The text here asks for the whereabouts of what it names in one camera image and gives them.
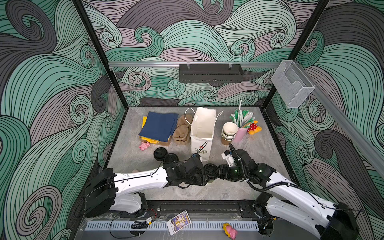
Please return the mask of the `black plastic cup lid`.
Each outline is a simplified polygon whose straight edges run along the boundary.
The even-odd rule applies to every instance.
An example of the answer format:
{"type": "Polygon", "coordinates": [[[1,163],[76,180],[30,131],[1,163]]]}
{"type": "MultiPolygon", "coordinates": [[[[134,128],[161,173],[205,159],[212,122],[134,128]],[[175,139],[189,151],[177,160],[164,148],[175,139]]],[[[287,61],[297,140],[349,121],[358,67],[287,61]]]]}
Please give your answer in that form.
{"type": "Polygon", "coordinates": [[[177,163],[178,161],[179,157],[174,153],[168,153],[163,158],[165,164],[177,163]]]}

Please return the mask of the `white paper takeout bag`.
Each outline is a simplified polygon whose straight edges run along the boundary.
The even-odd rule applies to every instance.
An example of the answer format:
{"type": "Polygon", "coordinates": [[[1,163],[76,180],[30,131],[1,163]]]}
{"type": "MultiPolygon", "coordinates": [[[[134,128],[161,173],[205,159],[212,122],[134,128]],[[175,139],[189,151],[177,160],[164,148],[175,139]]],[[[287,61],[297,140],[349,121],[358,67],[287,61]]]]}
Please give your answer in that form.
{"type": "Polygon", "coordinates": [[[202,162],[208,162],[210,159],[211,148],[215,133],[215,124],[223,111],[216,113],[214,109],[207,109],[198,107],[196,110],[187,108],[184,117],[187,117],[189,111],[193,112],[193,119],[187,120],[187,123],[191,126],[190,138],[191,138],[191,151],[192,154],[199,152],[202,162]]]}

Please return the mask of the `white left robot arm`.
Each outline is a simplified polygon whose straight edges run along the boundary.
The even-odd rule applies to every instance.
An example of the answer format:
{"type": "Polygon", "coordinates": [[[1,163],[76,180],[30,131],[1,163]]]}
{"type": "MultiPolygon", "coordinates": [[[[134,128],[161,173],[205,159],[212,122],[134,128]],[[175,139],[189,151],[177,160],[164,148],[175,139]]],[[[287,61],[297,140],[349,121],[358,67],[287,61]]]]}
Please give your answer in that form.
{"type": "Polygon", "coordinates": [[[205,186],[208,181],[200,160],[161,163],[154,170],[131,174],[115,173],[108,168],[86,184],[84,215],[92,218],[109,211],[137,214],[147,208],[143,190],[181,184],[205,186]]]}

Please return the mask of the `stack of black cup lids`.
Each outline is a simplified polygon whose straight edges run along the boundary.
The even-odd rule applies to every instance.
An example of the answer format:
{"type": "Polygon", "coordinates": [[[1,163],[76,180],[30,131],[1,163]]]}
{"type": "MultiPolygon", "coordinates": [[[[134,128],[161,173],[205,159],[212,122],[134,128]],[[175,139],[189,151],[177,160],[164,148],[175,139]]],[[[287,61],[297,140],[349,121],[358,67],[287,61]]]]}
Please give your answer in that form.
{"type": "Polygon", "coordinates": [[[160,147],[155,149],[153,156],[155,160],[162,162],[167,154],[168,154],[167,149],[160,147]]]}

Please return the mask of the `brown cardboard napkin tray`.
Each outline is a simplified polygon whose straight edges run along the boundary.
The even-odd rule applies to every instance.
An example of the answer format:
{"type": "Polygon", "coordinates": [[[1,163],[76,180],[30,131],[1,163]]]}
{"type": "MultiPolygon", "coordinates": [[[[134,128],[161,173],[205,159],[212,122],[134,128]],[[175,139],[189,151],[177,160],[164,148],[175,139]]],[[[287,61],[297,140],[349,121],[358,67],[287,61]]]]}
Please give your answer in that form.
{"type": "Polygon", "coordinates": [[[171,140],[172,138],[169,138],[167,142],[161,142],[159,141],[160,143],[159,144],[155,144],[155,145],[159,145],[159,146],[163,146],[163,147],[168,147],[171,143],[171,140]]]}

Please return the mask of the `brown cup sleeve pile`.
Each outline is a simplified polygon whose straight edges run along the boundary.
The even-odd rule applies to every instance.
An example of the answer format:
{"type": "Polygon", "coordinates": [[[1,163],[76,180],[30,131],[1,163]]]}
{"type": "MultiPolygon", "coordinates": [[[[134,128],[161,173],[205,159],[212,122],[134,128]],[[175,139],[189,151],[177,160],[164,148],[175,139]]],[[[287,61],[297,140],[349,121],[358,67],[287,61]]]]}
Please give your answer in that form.
{"type": "Polygon", "coordinates": [[[173,141],[177,145],[187,145],[190,142],[192,115],[181,116],[177,121],[177,127],[173,133],[173,141]]]}

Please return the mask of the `pink straw holder cup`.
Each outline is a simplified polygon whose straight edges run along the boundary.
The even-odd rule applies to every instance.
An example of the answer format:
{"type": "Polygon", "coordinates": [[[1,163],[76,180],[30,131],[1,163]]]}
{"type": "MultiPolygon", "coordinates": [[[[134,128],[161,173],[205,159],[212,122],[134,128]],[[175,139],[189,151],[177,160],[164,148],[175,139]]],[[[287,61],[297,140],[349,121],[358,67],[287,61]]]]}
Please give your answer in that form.
{"type": "Polygon", "coordinates": [[[236,133],[235,138],[233,139],[233,142],[234,143],[240,142],[245,137],[247,132],[248,132],[248,128],[238,128],[238,131],[236,133]]]}

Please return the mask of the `stack of green paper cups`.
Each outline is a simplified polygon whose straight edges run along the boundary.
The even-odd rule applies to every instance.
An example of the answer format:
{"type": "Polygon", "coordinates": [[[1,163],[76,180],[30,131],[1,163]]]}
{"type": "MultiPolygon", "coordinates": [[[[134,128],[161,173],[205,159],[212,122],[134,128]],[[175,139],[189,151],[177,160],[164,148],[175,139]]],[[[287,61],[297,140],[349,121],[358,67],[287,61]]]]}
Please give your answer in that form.
{"type": "Polygon", "coordinates": [[[228,146],[236,137],[238,126],[235,123],[227,122],[223,125],[221,133],[221,142],[223,145],[228,146]]]}

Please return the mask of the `red yellow plush toy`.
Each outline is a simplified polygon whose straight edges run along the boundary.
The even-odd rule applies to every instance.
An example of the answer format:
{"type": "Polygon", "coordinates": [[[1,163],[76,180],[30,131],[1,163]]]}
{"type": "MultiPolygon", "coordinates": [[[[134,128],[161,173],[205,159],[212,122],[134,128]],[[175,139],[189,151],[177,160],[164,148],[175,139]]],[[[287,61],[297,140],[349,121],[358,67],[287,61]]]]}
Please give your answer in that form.
{"type": "Polygon", "coordinates": [[[254,121],[252,124],[250,124],[247,130],[248,134],[251,136],[261,131],[262,127],[258,126],[258,121],[254,121]]]}

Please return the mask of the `pink squishy toy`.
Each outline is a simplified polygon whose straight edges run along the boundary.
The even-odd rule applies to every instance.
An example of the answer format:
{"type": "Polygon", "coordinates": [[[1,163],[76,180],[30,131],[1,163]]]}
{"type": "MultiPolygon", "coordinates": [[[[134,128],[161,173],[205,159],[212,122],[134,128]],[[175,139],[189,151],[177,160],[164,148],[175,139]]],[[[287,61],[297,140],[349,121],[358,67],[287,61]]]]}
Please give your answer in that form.
{"type": "Polygon", "coordinates": [[[145,150],[148,149],[150,146],[151,146],[151,144],[148,143],[148,142],[141,142],[141,144],[139,145],[139,149],[140,149],[141,151],[145,151],[145,150]]]}

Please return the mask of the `colourful picture card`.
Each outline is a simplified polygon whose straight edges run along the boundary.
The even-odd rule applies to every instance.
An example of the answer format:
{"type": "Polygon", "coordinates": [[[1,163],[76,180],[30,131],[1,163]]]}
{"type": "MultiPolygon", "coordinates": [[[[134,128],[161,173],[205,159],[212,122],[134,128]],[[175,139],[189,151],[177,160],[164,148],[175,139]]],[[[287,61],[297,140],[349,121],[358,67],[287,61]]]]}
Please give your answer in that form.
{"type": "Polygon", "coordinates": [[[174,235],[180,230],[184,229],[188,225],[192,223],[191,218],[186,210],[176,215],[169,221],[167,221],[167,228],[169,230],[170,235],[174,235]]]}

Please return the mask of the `wrapped straws bundle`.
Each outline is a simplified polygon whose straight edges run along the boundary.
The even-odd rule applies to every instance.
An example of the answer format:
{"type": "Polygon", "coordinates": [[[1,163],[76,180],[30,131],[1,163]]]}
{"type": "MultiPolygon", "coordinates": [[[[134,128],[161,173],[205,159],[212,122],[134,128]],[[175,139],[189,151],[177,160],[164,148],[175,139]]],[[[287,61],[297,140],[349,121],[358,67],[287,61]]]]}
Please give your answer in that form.
{"type": "Polygon", "coordinates": [[[242,108],[243,99],[240,100],[239,107],[230,115],[230,120],[239,128],[248,128],[255,120],[254,113],[242,108]]]}

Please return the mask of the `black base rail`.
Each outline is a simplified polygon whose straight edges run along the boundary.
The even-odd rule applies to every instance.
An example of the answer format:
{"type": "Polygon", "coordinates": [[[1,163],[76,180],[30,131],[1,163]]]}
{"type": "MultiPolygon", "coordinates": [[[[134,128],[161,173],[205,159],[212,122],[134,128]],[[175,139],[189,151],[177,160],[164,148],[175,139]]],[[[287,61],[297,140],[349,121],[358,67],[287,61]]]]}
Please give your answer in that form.
{"type": "Polygon", "coordinates": [[[230,214],[251,219],[267,216],[265,207],[258,206],[255,200],[147,200],[133,210],[123,206],[108,208],[102,204],[100,207],[88,211],[86,217],[121,212],[123,217],[139,218],[149,213],[159,218],[184,210],[190,214],[230,214]]]}

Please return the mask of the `black wall shelf tray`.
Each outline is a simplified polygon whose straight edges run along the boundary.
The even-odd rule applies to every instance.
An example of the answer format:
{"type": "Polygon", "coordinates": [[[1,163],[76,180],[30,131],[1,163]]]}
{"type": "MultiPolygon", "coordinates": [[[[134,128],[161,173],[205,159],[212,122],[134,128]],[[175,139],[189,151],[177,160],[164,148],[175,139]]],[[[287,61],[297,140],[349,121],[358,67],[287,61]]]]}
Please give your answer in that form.
{"type": "Polygon", "coordinates": [[[241,65],[179,66],[179,80],[182,83],[240,83],[243,77],[241,65]]]}

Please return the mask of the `black corner frame post left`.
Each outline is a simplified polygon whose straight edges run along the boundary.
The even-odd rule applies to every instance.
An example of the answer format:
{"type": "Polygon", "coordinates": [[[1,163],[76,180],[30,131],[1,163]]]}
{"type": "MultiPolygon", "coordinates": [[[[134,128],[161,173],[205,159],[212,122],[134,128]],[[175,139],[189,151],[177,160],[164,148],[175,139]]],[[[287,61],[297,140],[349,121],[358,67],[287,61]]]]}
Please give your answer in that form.
{"type": "Polygon", "coordinates": [[[122,102],[124,109],[127,111],[129,109],[127,101],[123,95],[123,92],[120,88],[120,85],[119,85],[119,82],[116,78],[115,73],[109,67],[109,61],[108,61],[107,56],[106,56],[106,54],[105,54],[105,52],[101,46],[101,43],[97,37],[96,31],[93,28],[93,25],[92,25],[91,20],[90,20],[88,14],[86,12],[86,9],[83,5],[83,2],[80,0],[73,0],[73,4],[74,4],[74,6],[75,6],[75,8],[76,8],[76,10],[80,16],[80,19],[81,19],[89,37],[90,37],[90,39],[91,39],[92,44],[94,45],[94,47],[96,49],[96,52],[97,52],[97,54],[98,54],[98,56],[102,62],[102,65],[103,65],[115,91],[117,92],[117,95],[118,95],[120,101],[122,102]]]}

